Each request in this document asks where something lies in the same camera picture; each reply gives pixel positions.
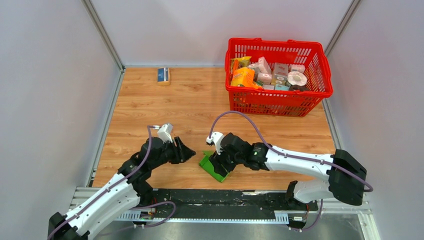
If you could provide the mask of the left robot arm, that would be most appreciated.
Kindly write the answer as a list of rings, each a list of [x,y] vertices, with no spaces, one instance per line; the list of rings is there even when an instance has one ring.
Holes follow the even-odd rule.
[[[122,213],[135,207],[149,207],[153,188],[147,180],[154,169],[167,163],[182,164],[195,155],[179,137],[166,142],[159,137],[147,139],[89,199],[65,214],[53,214],[47,239],[93,240]]]

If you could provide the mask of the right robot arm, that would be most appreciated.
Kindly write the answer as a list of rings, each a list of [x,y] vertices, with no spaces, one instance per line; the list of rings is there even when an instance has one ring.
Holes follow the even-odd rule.
[[[220,132],[213,132],[206,143],[215,147],[209,157],[212,172],[222,178],[238,165],[253,171],[286,171],[314,177],[314,180],[289,183],[285,203],[293,210],[313,200],[328,198],[352,206],[360,206],[363,202],[367,170],[346,150],[311,154],[264,142],[250,144],[232,133],[223,135]]]

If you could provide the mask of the green paper box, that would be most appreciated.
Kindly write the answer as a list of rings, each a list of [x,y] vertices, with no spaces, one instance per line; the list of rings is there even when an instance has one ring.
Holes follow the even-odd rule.
[[[222,176],[215,172],[215,168],[211,161],[209,160],[209,157],[214,154],[213,151],[210,150],[203,150],[203,158],[199,162],[199,166],[206,171],[209,175],[211,175],[215,180],[217,180],[219,183],[222,183],[226,177],[228,176],[228,173],[225,176]]]

